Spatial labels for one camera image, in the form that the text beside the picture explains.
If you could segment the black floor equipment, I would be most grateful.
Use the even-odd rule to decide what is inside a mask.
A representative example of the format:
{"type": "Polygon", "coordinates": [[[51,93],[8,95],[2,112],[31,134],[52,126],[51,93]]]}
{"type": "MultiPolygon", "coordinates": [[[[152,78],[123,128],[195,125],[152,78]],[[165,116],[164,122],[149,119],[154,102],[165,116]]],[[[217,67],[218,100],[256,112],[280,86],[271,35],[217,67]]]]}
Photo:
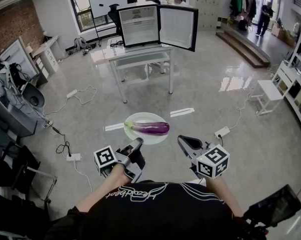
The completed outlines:
{"type": "Polygon", "coordinates": [[[84,47],[80,47],[80,46],[75,46],[73,49],[69,50],[67,52],[67,54],[70,56],[74,53],[77,53],[79,51],[82,51],[82,54],[85,56],[86,54],[89,53],[89,51],[91,51],[92,49],[94,49],[95,47],[97,46],[96,43],[93,43],[93,44],[87,44],[85,45],[84,47]]]}

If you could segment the person's right forearm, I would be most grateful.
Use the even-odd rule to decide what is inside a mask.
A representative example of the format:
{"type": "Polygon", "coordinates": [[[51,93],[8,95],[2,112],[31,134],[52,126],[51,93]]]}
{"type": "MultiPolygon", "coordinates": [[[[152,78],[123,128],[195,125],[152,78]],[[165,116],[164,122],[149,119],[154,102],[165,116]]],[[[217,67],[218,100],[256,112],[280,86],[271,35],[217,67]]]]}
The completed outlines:
{"type": "Polygon", "coordinates": [[[206,187],[220,199],[224,200],[232,210],[235,217],[243,217],[244,213],[235,199],[235,196],[228,188],[226,182],[221,176],[214,179],[205,177],[206,187]]]}

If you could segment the black mini fridge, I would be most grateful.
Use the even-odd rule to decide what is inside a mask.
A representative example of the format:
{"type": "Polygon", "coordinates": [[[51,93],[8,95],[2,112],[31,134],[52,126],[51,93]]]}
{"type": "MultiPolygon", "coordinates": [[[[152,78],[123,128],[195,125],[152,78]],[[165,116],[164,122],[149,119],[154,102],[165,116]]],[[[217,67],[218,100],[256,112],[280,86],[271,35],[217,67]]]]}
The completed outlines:
{"type": "Polygon", "coordinates": [[[195,51],[199,10],[145,2],[116,10],[125,47],[158,43],[195,51]]]}

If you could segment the white drawer desk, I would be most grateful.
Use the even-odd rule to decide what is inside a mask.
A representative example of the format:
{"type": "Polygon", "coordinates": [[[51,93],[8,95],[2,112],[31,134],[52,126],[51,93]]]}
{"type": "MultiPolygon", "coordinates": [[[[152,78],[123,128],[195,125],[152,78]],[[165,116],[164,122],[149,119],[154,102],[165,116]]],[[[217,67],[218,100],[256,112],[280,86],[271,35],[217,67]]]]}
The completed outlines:
{"type": "Polygon", "coordinates": [[[33,57],[40,57],[43,67],[48,76],[54,75],[59,70],[58,61],[63,57],[63,53],[58,43],[59,36],[53,36],[44,42],[37,50],[32,52],[33,57]]]}

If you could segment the person's left forearm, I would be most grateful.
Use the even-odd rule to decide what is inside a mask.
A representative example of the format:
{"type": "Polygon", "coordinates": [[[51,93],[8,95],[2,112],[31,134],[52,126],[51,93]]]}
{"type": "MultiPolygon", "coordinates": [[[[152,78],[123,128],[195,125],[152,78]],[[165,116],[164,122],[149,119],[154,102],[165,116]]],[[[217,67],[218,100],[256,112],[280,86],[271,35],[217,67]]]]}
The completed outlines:
{"type": "Polygon", "coordinates": [[[87,213],[99,200],[106,196],[112,190],[128,184],[131,180],[125,175],[125,167],[117,163],[106,177],[102,184],[83,200],[81,200],[76,208],[79,212],[87,213]]]}

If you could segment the white shelf unit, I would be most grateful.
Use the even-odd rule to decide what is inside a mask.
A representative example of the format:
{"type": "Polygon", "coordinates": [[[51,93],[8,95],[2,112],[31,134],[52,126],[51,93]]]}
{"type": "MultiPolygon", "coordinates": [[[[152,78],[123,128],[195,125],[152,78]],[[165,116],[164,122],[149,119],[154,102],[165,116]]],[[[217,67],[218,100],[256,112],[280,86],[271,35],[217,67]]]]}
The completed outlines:
{"type": "Polygon", "coordinates": [[[287,99],[301,123],[301,101],[289,93],[295,84],[299,84],[301,93],[301,32],[288,64],[282,62],[271,81],[270,86],[275,90],[269,100],[278,106],[283,99],[287,99]]]}

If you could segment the black office chair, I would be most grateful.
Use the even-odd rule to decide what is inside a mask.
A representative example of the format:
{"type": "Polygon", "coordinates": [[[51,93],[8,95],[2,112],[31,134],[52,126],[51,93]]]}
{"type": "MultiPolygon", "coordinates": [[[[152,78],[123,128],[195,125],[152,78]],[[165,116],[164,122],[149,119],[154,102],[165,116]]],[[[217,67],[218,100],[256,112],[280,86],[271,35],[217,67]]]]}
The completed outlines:
{"type": "Polygon", "coordinates": [[[117,13],[117,7],[119,4],[115,3],[109,6],[110,11],[107,13],[110,19],[113,21],[113,23],[116,26],[116,33],[121,36],[122,35],[122,30],[120,27],[120,20],[118,18],[118,13],[117,13]]]}

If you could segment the purple eggplant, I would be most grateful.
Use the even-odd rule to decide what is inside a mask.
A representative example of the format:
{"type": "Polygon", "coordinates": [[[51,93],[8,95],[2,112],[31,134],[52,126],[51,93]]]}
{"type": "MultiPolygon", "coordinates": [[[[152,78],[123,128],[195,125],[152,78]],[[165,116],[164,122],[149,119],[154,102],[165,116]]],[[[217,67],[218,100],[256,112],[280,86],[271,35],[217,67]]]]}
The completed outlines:
{"type": "Polygon", "coordinates": [[[127,128],[148,135],[166,135],[170,126],[166,122],[125,122],[127,128]]]}

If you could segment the black printed shirt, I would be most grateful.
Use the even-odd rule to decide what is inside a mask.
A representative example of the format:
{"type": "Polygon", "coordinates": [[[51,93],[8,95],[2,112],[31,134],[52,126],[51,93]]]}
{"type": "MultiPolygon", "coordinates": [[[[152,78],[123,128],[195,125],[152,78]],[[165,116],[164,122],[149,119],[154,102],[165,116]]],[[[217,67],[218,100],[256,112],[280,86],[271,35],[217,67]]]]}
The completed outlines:
{"type": "Polygon", "coordinates": [[[226,201],[195,183],[119,186],[87,211],[75,206],[44,240],[266,240],[226,201]]]}

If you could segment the grey cubby cabinet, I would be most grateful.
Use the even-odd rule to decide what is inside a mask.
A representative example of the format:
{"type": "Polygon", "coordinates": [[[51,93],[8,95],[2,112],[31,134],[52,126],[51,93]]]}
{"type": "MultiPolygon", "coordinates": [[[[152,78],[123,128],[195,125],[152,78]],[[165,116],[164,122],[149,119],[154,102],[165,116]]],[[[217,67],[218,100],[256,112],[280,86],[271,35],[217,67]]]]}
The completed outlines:
{"type": "Polygon", "coordinates": [[[9,64],[18,64],[20,77],[36,87],[48,83],[49,74],[43,62],[38,55],[32,56],[31,48],[25,46],[20,36],[2,50],[0,60],[9,64]]]}

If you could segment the black coat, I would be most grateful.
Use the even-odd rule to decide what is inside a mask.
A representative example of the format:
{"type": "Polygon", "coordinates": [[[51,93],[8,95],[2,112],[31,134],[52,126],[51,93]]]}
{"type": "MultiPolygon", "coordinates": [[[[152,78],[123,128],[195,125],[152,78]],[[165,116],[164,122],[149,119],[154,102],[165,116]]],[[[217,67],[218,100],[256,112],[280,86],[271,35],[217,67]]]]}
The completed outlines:
{"type": "Polygon", "coordinates": [[[248,20],[249,21],[253,21],[253,18],[255,17],[255,15],[257,14],[257,4],[256,4],[256,0],[251,0],[250,3],[250,7],[249,7],[249,12],[248,12],[248,20]]]}

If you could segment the white round plate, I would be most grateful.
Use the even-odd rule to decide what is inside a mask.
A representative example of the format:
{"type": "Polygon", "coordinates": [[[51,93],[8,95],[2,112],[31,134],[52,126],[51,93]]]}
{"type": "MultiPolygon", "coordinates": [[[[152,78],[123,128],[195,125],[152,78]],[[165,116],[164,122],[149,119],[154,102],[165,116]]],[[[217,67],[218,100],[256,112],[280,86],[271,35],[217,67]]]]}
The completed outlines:
{"type": "MultiPolygon", "coordinates": [[[[162,117],[157,114],[150,112],[138,112],[130,115],[125,123],[157,123],[157,122],[166,122],[162,117]]],[[[151,135],[147,133],[138,132],[130,129],[127,126],[124,126],[124,132],[126,135],[133,141],[136,138],[142,138],[144,145],[156,145],[163,142],[168,133],[164,135],[151,135]]]]}

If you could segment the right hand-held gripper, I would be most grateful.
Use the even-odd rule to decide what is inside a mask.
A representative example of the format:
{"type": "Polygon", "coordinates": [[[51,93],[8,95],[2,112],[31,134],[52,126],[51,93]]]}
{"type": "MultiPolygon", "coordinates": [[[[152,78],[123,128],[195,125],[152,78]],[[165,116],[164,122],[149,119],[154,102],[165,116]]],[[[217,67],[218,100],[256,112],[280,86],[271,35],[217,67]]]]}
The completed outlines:
{"type": "Polygon", "coordinates": [[[194,151],[193,146],[202,146],[202,141],[185,135],[179,135],[177,143],[185,156],[191,158],[193,171],[199,179],[215,179],[228,169],[230,154],[221,144],[213,145],[208,150],[200,148],[194,151]]]}

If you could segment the white metal table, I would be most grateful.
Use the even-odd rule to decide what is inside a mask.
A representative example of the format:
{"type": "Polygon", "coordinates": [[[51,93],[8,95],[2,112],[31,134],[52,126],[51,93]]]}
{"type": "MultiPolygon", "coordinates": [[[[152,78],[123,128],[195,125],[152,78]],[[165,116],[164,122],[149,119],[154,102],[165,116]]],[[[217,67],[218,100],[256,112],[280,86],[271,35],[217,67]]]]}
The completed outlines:
{"type": "MultiPolygon", "coordinates": [[[[146,47],[136,47],[136,48],[108,48],[105,50],[104,58],[109,62],[111,71],[114,72],[113,61],[119,58],[132,57],[137,55],[155,54],[166,52],[169,56],[169,87],[168,93],[172,94],[174,91],[174,69],[175,69],[175,48],[173,46],[163,46],[163,45],[150,45],[146,47]]],[[[114,78],[116,85],[118,87],[122,102],[126,104],[127,98],[124,94],[122,88],[122,78],[114,78]]]]}

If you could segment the black metal chair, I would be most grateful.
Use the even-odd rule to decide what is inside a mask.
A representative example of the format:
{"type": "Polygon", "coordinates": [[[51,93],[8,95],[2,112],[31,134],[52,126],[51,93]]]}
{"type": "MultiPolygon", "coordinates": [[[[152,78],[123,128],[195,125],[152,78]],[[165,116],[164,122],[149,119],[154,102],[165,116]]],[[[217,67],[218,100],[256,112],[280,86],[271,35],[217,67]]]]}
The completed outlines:
{"type": "Polygon", "coordinates": [[[40,161],[26,147],[19,148],[18,155],[8,164],[5,160],[11,147],[10,142],[3,150],[0,158],[0,187],[8,187],[12,191],[28,196],[34,190],[33,180],[36,175],[52,179],[51,187],[45,197],[44,208],[39,208],[33,201],[13,194],[6,198],[0,194],[0,234],[18,235],[30,240],[43,240],[46,232],[52,226],[49,218],[48,205],[51,203],[50,193],[56,185],[57,178],[40,171],[40,161]]]}

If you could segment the grey backpack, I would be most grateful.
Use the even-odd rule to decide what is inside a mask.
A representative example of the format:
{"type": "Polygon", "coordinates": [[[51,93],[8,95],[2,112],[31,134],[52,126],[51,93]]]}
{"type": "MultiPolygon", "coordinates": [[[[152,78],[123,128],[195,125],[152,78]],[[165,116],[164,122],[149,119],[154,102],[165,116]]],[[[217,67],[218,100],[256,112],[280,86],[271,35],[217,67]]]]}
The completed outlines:
{"type": "Polygon", "coordinates": [[[80,51],[82,49],[86,49],[86,47],[87,47],[87,41],[84,38],[82,38],[82,37],[76,37],[74,39],[74,49],[76,51],[80,51]]]}

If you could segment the grey locker cabinet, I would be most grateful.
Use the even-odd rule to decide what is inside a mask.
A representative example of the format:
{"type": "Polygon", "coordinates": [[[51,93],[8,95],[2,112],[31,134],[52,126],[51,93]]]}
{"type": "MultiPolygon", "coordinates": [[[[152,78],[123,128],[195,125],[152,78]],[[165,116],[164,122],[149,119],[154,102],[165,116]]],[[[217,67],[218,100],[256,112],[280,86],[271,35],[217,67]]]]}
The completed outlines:
{"type": "Polygon", "coordinates": [[[221,0],[196,0],[195,7],[198,9],[199,31],[215,31],[218,24],[221,0]]]}

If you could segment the wooden platform step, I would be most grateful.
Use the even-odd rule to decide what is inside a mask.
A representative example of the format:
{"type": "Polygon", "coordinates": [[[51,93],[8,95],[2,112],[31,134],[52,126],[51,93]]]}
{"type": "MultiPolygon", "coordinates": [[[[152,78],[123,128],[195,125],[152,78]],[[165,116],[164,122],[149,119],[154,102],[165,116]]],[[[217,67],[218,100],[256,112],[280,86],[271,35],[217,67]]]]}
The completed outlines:
{"type": "Polygon", "coordinates": [[[264,55],[236,33],[232,31],[217,31],[215,35],[234,49],[254,69],[262,69],[270,66],[270,61],[264,55]]]}

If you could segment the grey fabric cover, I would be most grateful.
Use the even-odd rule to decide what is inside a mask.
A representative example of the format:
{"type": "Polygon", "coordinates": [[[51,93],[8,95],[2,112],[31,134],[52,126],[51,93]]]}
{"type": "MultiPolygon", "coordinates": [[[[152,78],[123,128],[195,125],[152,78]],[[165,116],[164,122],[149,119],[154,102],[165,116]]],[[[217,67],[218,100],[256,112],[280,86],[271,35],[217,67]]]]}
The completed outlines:
{"type": "Polygon", "coordinates": [[[37,121],[43,128],[52,126],[53,122],[44,115],[43,108],[33,108],[31,102],[22,97],[19,87],[27,81],[20,77],[20,70],[19,64],[0,61],[0,96],[6,97],[13,107],[37,121]]]}

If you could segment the white stool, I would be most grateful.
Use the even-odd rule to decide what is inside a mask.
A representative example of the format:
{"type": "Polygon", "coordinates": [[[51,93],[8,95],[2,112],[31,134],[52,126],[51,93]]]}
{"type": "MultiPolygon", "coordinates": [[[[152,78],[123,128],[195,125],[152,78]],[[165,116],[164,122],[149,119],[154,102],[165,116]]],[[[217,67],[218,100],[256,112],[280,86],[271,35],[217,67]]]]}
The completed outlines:
{"type": "Polygon", "coordinates": [[[284,96],[271,80],[258,80],[248,99],[257,101],[260,105],[260,110],[256,112],[256,116],[259,117],[272,113],[284,96]]]}

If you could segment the green jacket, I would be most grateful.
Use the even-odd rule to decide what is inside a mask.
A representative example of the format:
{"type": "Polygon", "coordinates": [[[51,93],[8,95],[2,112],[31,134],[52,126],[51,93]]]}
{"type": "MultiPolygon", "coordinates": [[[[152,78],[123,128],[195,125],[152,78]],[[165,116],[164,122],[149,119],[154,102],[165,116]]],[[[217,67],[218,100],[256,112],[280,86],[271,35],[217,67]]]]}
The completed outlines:
{"type": "Polygon", "coordinates": [[[237,17],[242,12],[243,0],[231,0],[229,7],[232,13],[237,17]]]}

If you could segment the black screen device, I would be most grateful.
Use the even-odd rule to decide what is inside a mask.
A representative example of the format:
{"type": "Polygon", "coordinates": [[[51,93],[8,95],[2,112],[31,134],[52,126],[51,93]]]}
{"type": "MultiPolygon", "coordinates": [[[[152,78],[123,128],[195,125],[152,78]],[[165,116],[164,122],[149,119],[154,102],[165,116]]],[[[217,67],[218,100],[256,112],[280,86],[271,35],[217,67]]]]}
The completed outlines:
{"type": "Polygon", "coordinates": [[[247,240],[267,240],[268,228],[275,228],[282,221],[301,210],[301,202],[287,184],[281,189],[251,205],[243,219],[250,220],[246,230],[247,240]]]}

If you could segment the cardboard box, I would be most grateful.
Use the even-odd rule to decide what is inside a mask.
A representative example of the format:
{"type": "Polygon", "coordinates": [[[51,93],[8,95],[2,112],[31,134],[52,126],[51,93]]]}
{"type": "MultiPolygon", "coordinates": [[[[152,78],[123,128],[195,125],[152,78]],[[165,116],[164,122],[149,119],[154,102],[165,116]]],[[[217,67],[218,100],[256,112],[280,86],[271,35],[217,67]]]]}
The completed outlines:
{"type": "Polygon", "coordinates": [[[284,27],[279,23],[273,24],[271,33],[281,41],[284,41],[286,38],[286,31],[284,27]]]}

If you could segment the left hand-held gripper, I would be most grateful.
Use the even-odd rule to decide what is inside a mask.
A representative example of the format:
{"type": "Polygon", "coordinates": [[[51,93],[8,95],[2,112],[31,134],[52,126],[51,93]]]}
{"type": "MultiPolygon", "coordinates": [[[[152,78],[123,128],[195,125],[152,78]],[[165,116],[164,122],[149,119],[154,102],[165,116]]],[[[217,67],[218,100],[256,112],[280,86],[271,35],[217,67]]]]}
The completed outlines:
{"type": "Polygon", "coordinates": [[[117,151],[113,151],[110,145],[95,151],[93,156],[99,175],[106,178],[116,164],[121,164],[124,167],[124,174],[135,183],[142,175],[146,164],[140,152],[143,142],[144,140],[138,137],[117,151]]]}

